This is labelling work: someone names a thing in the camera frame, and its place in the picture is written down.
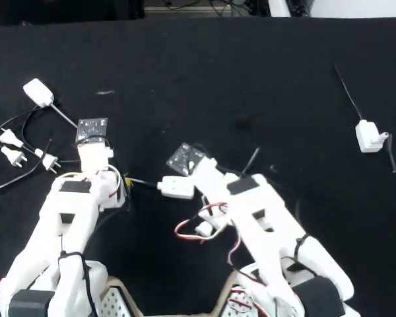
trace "perforated base plate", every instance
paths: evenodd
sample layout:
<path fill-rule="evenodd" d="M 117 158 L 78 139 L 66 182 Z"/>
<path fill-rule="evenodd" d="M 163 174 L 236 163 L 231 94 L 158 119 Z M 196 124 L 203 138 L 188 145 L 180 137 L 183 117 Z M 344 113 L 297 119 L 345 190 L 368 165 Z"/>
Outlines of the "perforated base plate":
<path fill-rule="evenodd" d="M 235 302 L 235 300 L 240 301 L 251 308 L 241 305 Z M 219 317 L 258 317 L 258 310 L 254 307 L 250 297 L 245 293 L 235 293 L 234 291 L 231 291 Z"/>
<path fill-rule="evenodd" d="M 110 287 L 101 301 L 101 317 L 134 317 L 117 287 Z"/>

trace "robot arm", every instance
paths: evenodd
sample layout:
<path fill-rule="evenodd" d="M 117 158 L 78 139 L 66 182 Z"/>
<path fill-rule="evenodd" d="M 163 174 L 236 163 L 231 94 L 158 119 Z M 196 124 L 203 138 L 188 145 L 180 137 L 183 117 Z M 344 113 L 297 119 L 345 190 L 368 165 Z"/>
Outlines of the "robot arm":
<path fill-rule="evenodd" d="M 103 122 L 106 124 L 103 119 L 81 120 L 78 136 L 97 135 L 97 129 L 104 129 Z M 122 176 L 108 164 L 109 153 L 102 139 L 82 143 L 82 173 L 67 173 L 52 184 L 32 236 L 0 282 L 3 317 L 89 316 L 92 307 L 85 265 L 89 267 L 88 290 L 98 310 L 107 270 L 99 262 L 84 261 L 82 253 L 99 213 L 125 202 Z"/>
<path fill-rule="evenodd" d="M 243 275 L 238 275 L 238 281 L 269 316 L 311 317 L 311 308 L 304 302 L 306 295 L 327 293 L 327 289 L 334 302 L 329 316 L 359 316 L 343 303 L 354 294 L 349 277 L 327 250 L 306 234 L 262 175 L 239 179 L 235 174 L 223 174 L 217 170 L 215 159 L 185 144 L 168 165 L 188 174 L 209 203 L 227 203 L 224 210 L 213 207 L 199 216 L 215 229 L 226 224 L 235 226 L 255 261 L 242 271 L 252 274 L 257 270 L 262 283 Z M 292 264 L 304 266 L 311 273 L 291 272 L 288 268 Z"/>

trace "black fabric background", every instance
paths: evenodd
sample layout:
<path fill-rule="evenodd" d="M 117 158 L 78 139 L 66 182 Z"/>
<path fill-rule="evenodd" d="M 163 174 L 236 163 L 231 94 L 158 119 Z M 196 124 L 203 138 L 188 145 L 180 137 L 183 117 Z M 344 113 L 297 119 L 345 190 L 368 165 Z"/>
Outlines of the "black fabric background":
<path fill-rule="evenodd" d="M 72 118 L 108 117 L 123 169 L 157 181 L 183 141 L 200 142 L 253 172 L 290 209 L 302 200 L 305 229 L 353 280 L 363 316 L 396 314 L 396 174 L 385 153 L 363 155 L 358 122 L 333 72 L 337 62 L 362 113 L 394 136 L 396 19 L 209 19 L 0 28 L 0 123 L 33 107 L 22 85 L 39 77 Z M 98 91 L 113 94 L 97 95 Z M 30 140 L 73 159 L 74 131 L 53 112 Z M 20 171 L 0 155 L 0 184 Z M 53 181 L 39 175 L 0 193 L 0 277 L 23 248 Z M 137 186 L 134 209 L 106 224 L 88 256 L 107 265 L 145 314 L 208 312 L 230 273 L 234 233 L 204 245 L 173 227 L 199 207 Z M 242 252 L 236 261 L 246 262 Z"/>

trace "white adapter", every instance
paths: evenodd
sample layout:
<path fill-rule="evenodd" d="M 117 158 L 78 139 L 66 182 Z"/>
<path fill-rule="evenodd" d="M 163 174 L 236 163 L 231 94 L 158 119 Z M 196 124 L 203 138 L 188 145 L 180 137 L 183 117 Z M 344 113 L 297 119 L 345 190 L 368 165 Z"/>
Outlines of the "white adapter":
<path fill-rule="evenodd" d="M 35 149 L 35 155 L 39 158 L 42 158 L 42 155 L 44 154 L 43 150 L 41 149 Z M 54 166 L 61 167 L 59 163 L 57 163 L 58 158 L 46 153 L 44 155 L 44 158 L 42 159 L 42 164 L 46 170 L 51 170 L 54 174 L 57 174 L 57 172 L 53 169 Z"/>
<path fill-rule="evenodd" d="M 157 189 L 166 197 L 192 199 L 195 186 L 188 177 L 165 176 L 157 183 Z"/>
<path fill-rule="evenodd" d="M 26 95 L 35 102 L 37 106 L 44 108 L 53 104 L 53 93 L 38 78 L 32 79 L 29 83 L 25 84 L 23 89 Z"/>
<path fill-rule="evenodd" d="M 0 135 L 0 142 L 5 144 L 14 145 L 15 147 L 21 148 L 24 143 L 17 138 L 17 136 L 10 129 L 1 129 L 3 133 Z"/>
<path fill-rule="evenodd" d="M 374 122 L 360 120 L 355 127 L 356 138 L 361 152 L 374 153 L 383 148 L 384 141 L 389 137 L 387 132 L 379 134 L 377 126 Z"/>
<path fill-rule="evenodd" d="M 0 151 L 6 155 L 7 160 L 12 164 L 12 166 L 22 167 L 21 163 L 23 160 L 27 162 L 25 155 L 21 151 L 10 150 L 8 147 L 2 147 Z"/>

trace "metal plate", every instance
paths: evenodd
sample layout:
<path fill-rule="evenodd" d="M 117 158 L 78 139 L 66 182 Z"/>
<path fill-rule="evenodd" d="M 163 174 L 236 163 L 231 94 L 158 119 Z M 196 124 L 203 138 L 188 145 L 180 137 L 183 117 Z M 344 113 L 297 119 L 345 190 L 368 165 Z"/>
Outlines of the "metal plate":
<path fill-rule="evenodd" d="M 107 118 L 96 119 L 80 119 L 78 123 L 78 131 L 76 142 L 91 135 L 106 135 L 107 134 Z M 93 138 L 88 140 L 91 142 L 102 142 L 102 139 Z"/>
<path fill-rule="evenodd" d="M 183 176 L 189 176 L 206 154 L 193 146 L 182 143 L 166 164 Z"/>
<path fill-rule="evenodd" d="M 110 287 L 101 301 L 101 317 L 134 317 L 117 287 Z"/>

